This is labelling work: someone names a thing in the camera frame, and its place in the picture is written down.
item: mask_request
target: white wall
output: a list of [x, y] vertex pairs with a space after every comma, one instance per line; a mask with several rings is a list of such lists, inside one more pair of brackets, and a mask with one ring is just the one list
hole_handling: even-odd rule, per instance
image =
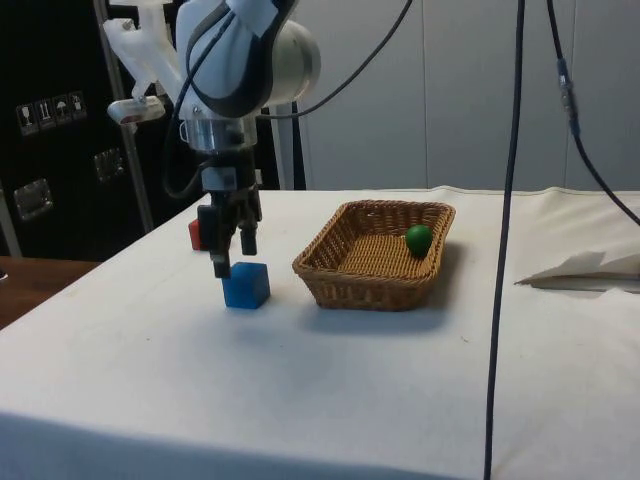
[[[571, 144], [543, 0], [526, 12], [516, 185], [595, 188]], [[314, 104], [384, 36], [404, 0], [302, 0], [318, 39]], [[640, 2], [556, 0], [583, 139], [603, 175], [640, 189]], [[349, 89], [301, 119], [315, 189], [442, 184], [502, 188], [513, 89], [515, 0], [415, 0], [396, 37]]]

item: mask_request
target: label sticker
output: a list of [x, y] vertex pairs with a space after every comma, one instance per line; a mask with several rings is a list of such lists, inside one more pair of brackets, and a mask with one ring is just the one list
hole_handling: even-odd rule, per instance
[[73, 120], [69, 99], [66, 95], [58, 95], [53, 98], [53, 108], [55, 110], [56, 122], [58, 125], [69, 123]]
[[56, 120], [53, 117], [54, 111], [51, 100], [45, 98], [44, 100], [38, 100], [36, 106], [36, 117], [38, 117], [38, 124], [40, 124], [40, 130], [47, 130], [56, 126]]
[[69, 103], [71, 116], [74, 120], [87, 118], [87, 106], [84, 103], [84, 96], [82, 95], [82, 92], [69, 93]]
[[16, 107], [16, 114], [18, 115], [18, 125], [20, 126], [20, 133], [23, 136], [33, 135], [38, 133], [40, 128], [38, 127], [38, 120], [36, 119], [35, 110], [33, 105], [27, 103], [25, 105], [18, 105]]

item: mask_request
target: blue cube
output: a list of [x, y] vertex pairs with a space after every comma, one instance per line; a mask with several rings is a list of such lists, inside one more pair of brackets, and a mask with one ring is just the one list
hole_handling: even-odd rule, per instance
[[231, 277], [222, 279], [224, 303], [229, 308], [259, 308], [271, 295], [269, 274], [264, 263], [238, 262]]

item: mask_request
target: metal pole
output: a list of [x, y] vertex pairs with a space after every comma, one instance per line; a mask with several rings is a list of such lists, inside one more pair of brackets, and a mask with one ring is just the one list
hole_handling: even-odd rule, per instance
[[5, 198], [4, 189], [2, 188], [2, 182], [0, 182], [0, 230], [4, 233], [4, 239], [7, 241], [7, 247], [9, 247], [9, 254], [12, 257], [22, 257], [20, 243], [18, 243], [16, 230], [13, 228], [13, 221], [11, 220], [9, 207], [7, 206], [7, 199]]
[[[111, 93], [114, 100], [126, 98], [124, 86], [122, 85], [122, 77], [120, 76], [120, 67], [118, 58], [111, 51], [107, 36], [102, 29], [102, 24], [108, 19], [107, 6], [105, 0], [93, 0], [93, 9], [96, 14], [98, 30], [100, 31], [100, 43], [107, 64], [107, 73], [109, 75], [109, 83], [111, 84]], [[151, 206], [149, 205], [149, 197], [147, 196], [147, 188], [144, 184], [144, 175], [140, 166], [140, 157], [136, 148], [136, 141], [131, 127], [120, 127], [122, 134], [122, 143], [124, 144], [129, 170], [131, 171], [131, 179], [133, 180], [133, 188], [138, 202], [138, 211], [142, 220], [142, 227], [145, 233], [153, 230], [153, 217], [151, 215]]]

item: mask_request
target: green ball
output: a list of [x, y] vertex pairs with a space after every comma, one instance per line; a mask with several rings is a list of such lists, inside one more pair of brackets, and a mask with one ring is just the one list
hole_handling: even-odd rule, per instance
[[414, 225], [407, 230], [404, 240], [411, 255], [423, 258], [427, 255], [431, 242], [433, 242], [433, 232], [425, 225]]

